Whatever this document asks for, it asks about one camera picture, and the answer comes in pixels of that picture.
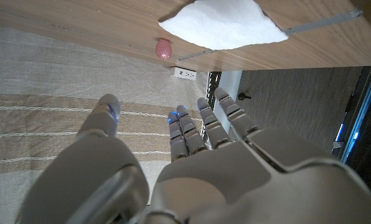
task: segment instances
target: stripe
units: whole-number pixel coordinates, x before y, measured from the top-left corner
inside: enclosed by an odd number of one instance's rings
[[[0,110],[31,110],[31,111],[79,111],[79,112],[92,112],[92,109],[87,108],[45,108],[45,107],[35,107],[35,106],[0,106]],[[167,118],[166,115],[152,114],[152,113],[142,113],[142,112],[130,112],[121,111],[121,114],[128,115],[140,115],[140,116],[153,116],[158,118]],[[202,121],[200,118],[191,118],[194,121]]]
[[[68,132],[61,132],[61,133],[7,133],[7,134],[0,134],[0,138],[5,137],[18,137],[18,136],[69,136],[69,135],[76,135],[77,132],[75,131],[68,131]],[[161,134],[161,133],[126,133],[126,132],[117,132],[117,135],[139,135],[139,136],[163,136],[169,137],[169,134]]]
[[[145,151],[145,152],[131,152],[133,154],[141,154],[141,155],[148,155],[148,154],[170,154],[170,152],[161,152],[161,151]],[[0,160],[0,164],[10,163],[10,162],[17,162],[17,161],[49,161],[55,159],[57,156],[50,156],[50,157],[20,157],[15,159],[3,159]]]
[[[39,110],[39,111],[81,111],[92,112],[92,109],[86,108],[45,108],[35,106],[0,106],[0,110]]]

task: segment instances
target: robot finger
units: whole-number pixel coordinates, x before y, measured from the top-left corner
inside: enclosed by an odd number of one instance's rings
[[[190,155],[193,155],[203,150],[207,150],[208,147],[206,146],[204,140],[200,136],[197,128],[195,127],[194,122],[192,122],[185,106],[179,105],[177,107],[177,117],[179,118],[185,143],[187,144]]]
[[[215,96],[219,105],[224,110],[228,121],[234,128],[234,131],[244,139],[249,133],[258,130],[257,125],[241,109],[223,88],[215,90]]]
[[[231,142],[230,137],[223,129],[222,124],[220,124],[216,116],[213,114],[213,111],[205,98],[199,98],[197,104],[212,149],[217,149],[220,145]]]
[[[175,111],[171,111],[167,116],[169,122],[169,132],[171,138],[171,159],[172,162],[176,159],[187,157],[190,155],[184,135],[180,127],[179,118]]]

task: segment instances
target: wooden table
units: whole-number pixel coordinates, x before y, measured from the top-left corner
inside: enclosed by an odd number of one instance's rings
[[[334,16],[359,6],[364,15],[291,35],[280,43],[249,45],[183,61],[205,50],[171,35],[158,21],[173,16],[186,0],[0,0],[0,25],[197,71],[371,65],[371,0],[256,0],[281,29]],[[168,60],[155,55],[159,38],[172,42]]]

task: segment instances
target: wooden surface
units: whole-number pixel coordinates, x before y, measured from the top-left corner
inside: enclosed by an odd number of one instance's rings
[[[237,100],[260,128],[277,127],[330,152],[362,67],[243,72]]]
[[[177,58],[205,49],[169,34],[157,22],[188,3],[187,0],[0,0],[0,25],[197,71],[371,65],[371,24],[364,17],[294,34],[280,43],[249,45],[179,62]],[[355,7],[349,0],[257,0],[257,3],[281,29],[349,12]],[[172,42],[173,54],[169,60],[155,56],[159,38]]]

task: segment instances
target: striped carpet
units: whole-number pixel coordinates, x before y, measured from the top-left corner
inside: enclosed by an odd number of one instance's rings
[[[63,96],[0,95],[0,174],[45,169],[73,142],[96,102]],[[170,161],[167,114],[173,108],[121,105],[117,137],[138,161]],[[201,127],[198,111],[189,112]]]

